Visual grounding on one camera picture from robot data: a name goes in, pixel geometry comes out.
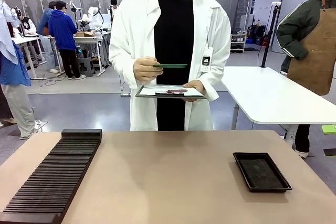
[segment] brown apron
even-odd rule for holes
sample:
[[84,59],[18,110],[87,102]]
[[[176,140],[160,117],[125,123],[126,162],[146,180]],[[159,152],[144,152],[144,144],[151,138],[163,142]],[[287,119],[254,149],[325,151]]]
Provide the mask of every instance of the brown apron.
[[318,95],[330,91],[336,62],[336,9],[324,9],[320,21],[301,43],[309,54],[303,60],[290,62],[287,77]]

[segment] black slotted rack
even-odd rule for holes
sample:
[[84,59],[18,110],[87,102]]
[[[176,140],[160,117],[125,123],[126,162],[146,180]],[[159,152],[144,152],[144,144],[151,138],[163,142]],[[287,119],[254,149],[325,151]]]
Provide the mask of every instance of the black slotted rack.
[[0,224],[59,224],[101,143],[102,130],[64,130],[62,138],[0,213]]

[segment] hand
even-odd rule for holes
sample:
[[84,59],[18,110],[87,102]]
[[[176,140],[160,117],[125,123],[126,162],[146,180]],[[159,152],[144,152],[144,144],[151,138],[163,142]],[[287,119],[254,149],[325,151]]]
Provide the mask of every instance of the hand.
[[[205,94],[203,84],[198,80],[193,80],[188,82],[187,84],[183,85],[184,88],[195,88],[199,93]],[[197,99],[184,99],[186,102],[196,102]]]
[[135,60],[133,66],[134,76],[138,81],[151,82],[157,76],[163,74],[162,68],[153,67],[159,64],[155,58],[143,57]]

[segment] black rectangular tray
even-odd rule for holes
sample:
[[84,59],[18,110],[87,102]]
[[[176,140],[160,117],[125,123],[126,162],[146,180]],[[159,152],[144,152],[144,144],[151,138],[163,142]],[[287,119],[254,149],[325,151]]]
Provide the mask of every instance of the black rectangular tray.
[[235,152],[233,156],[252,193],[285,193],[292,187],[268,153]]

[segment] person in blue hoodie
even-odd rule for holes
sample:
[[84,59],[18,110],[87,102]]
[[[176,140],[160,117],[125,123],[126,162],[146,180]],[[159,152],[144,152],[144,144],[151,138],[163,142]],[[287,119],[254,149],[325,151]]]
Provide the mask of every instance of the person in blue hoodie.
[[77,32],[72,19],[65,14],[67,4],[63,1],[56,1],[56,10],[49,18],[49,34],[56,40],[56,45],[61,54],[64,71],[69,80],[84,79],[86,76],[79,73],[76,57],[76,44],[74,34]]
[[50,71],[50,73],[59,73],[59,71],[56,69],[58,66],[57,61],[57,53],[54,48],[54,44],[51,43],[51,41],[48,38],[45,38],[44,36],[49,35],[48,27],[49,27],[49,17],[51,16],[51,13],[53,10],[56,9],[56,1],[51,1],[49,3],[49,8],[47,8],[43,15],[40,23],[37,27],[37,33],[39,34],[40,40],[42,42],[43,48],[46,53],[46,60],[47,60],[47,66]]

